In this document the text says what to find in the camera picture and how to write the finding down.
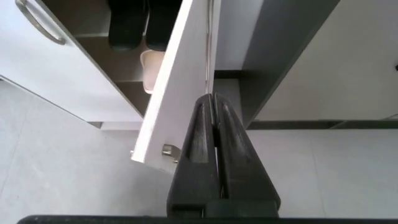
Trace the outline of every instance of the slipper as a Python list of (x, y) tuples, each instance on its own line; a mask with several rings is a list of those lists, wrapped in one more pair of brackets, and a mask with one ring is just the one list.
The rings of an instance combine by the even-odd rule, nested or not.
[(146, 43), (149, 49), (166, 51), (181, 3), (182, 0), (148, 0)]
[(160, 66), (162, 66), (165, 52), (146, 50), (141, 53), (140, 60), (143, 72), (144, 91), (152, 94), (154, 91), (157, 75), (159, 74)]
[(111, 9), (109, 44), (113, 50), (132, 50), (142, 40), (147, 19), (146, 0), (108, 0)]

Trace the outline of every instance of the door handle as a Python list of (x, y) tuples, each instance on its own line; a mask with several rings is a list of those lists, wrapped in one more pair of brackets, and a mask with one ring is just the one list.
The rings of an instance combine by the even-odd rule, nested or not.
[(42, 25), (35, 19), (35, 17), (30, 13), (29, 9), (26, 7), (27, 0), (16, 0), (15, 4), (17, 5), (18, 9), (23, 13), (23, 15), (26, 17), (26, 19), (40, 32), (42, 33), (46, 38), (50, 39), (52, 42), (59, 44), (59, 45), (65, 45), (66, 40), (62, 37), (54, 37), (51, 35), (47, 30), (44, 29)]

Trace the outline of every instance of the shoe cabinet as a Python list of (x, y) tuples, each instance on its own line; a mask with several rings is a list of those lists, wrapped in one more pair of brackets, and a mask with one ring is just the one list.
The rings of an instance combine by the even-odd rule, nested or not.
[(0, 75), (101, 129), (140, 129), (133, 159), (170, 170), (162, 146), (182, 147), (196, 99), (213, 88), (220, 6), (182, 1), (148, 95), (140, 63), (146, 45), (109, 46), (106, 0), (1, 1)]

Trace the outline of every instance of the tile floor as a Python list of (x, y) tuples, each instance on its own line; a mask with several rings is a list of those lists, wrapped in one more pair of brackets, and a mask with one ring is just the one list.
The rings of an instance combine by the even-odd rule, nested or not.
[[(398, 218), (398, 130), (248, 134), (282, 217)], [(0, 82), (0, 223), (44, 213), (165, 215), (172, 176), (129, 160), (136, 138)]]

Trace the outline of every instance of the cabinet panel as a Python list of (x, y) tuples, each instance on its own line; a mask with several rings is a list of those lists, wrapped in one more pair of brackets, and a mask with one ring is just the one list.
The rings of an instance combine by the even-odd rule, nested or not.
[[(220, 7), (213, 8), (211, 18), (216, 19), (211, 19), (211, 27), (218, 27), (218, 16), (214, 15), (219, 12)], [(208, 42), (207, 30), (213, 37), (217, 37), (217, 30), (208, 27), (208, 18), (208, 1), (183, 1), (132, 154), (134, 161), (174, 171), (174, 159), (162, 156), (162, 147), (182, 147), (195, 102), (206, 92), (207, 66), (208, 77), (213, 77), (215, 54), (211, 53), (215, 47), (206, 51), (208, 44), (214, 44), (211, 38)]]
[[(125, 99), (40, 0), (0, 2), (0, 74), (85, 121), (142, 121)], [(30, 14), (57, 44), (26, 18)]]

